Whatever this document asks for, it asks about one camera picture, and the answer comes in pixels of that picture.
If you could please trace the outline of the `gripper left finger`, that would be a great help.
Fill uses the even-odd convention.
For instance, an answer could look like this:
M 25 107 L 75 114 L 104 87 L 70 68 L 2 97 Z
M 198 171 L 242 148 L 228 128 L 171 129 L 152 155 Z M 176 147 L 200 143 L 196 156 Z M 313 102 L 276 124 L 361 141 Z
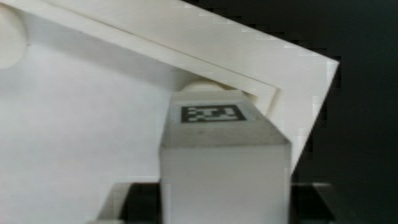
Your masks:
M 160 183 L 116 183 L 88 224 L 162 224 Z

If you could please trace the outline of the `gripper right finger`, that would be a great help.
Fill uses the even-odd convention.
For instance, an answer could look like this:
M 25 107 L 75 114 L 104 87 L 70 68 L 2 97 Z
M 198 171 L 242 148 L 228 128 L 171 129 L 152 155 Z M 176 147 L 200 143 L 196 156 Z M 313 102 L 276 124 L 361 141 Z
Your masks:
M 294 183 L 290 198 L 290 224 L 338 224 L 327 202 L 327 183 Z

